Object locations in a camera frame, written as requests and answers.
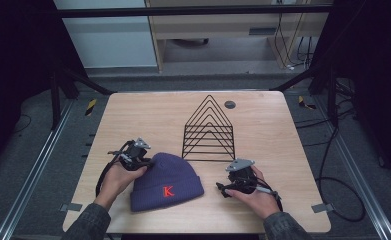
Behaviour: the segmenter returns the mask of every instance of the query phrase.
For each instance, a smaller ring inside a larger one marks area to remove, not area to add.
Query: tape
[[[77,203],[69,203],[69,204],[65,204],[63,203],[61,206],[60,206],[60,209],[58,209],[60,212],[67,212],[67,211],[76,211],[76,212],[80,212],[80,210],[82,209],[82,204],[77,204]]]
[[[92,114],[95,104],[96,104],[96,99],[90,100],[88,107],[86,108],[85,116],[90,116]]]
[[[332,203],[329,203],[329,204],[321,203],[321,204],[311,206],[311,208],[313,209],[314,213],[319,213],[319,212],[324,212],[324,211],[332,212],[333,210],[335,210]]]
[[[306,104],[304,102],[304,98],[302,96],[299,96],[298,97],[298,105],[300,107],[305,107],[305,108],[308,108],[308,109],[316,109],[316,105],[313,105],[313,104]]]

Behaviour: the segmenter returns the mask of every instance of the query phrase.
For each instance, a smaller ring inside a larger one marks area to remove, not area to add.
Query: human arm
[[[103,239],[111,221],[108,211],[113,202],[146,169],[142,167],[136,171],[127,171],[119,162],[113,164],[105,175],[99,195],[80,214],[62,239]]]
[[[257,178],[264,180],[263,173],[251,166]],[[261,219],[267,239],[312,239],[311,236],[291,217],[281,212],[273,195],[255,190],[245,194],[226,189],[226,193],[248,205]]]

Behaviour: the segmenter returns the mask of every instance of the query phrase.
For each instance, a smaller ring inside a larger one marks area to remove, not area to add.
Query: small round object
[[[224,103],[224,106],[227,108],[227,109],[234,109],[236,107],[236,103],[234,101],[226,101]]]

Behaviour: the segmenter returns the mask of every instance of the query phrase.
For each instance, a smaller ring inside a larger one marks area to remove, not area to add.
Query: human hand
[[[120,162],[114,163],[105,175],[101,191],[94,203],[101,205],[107,211],[117,198],[136,178],[142,176],[147,167],[141,167],[136,171],[127,171]]]
[[[263,173],[255,166],[251,166],[255,176],[264,180]],[[265,192],[255,190],[251,194],[245,194],[233,189],[226,189],[227,194],[231,197],[238,199],[239,201],[248,205],[260,218],[266,219],[273,213],[279,212],[280,209],[277,205],[276,199],[273,195]]]

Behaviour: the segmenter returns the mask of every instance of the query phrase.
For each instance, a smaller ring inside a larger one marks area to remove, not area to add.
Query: wooden table
[[[112,159],[107,152],[119,149],[127,140],[142,137],[151,145],[146,157],[152,157],[158,152],[181,156],[185,124],[208,95],[217,102],[233,127],[236,157],[256,161],[255,165],[263,172],[266,181],[281,195],[284,211],[289,212],[308,232],[329,231],[327,214],[314,213],[311,208],[322,201],[281,92],[156,92],[111,95],[72,202],[82,204],[82,209],[93,202],[99,175]],[[229,100],[236,104],[235,108],[228,109],[224,106]],[[225,160],[230,156],[217,158]],[[213,159],[190,161],[190,164],[201,178],[205,190],[203,196],[167,209],[132,213],[130,192],[133,186],[129,186],[109,211],[112,221],[108,232],[264,232],[261,220],[248,207],[236,199],[223,198],[217,189],[216,182],[230,183],[225,171],[229,162]],[[73,211],[67,213],[64,230],[69,228],[79,214]]]

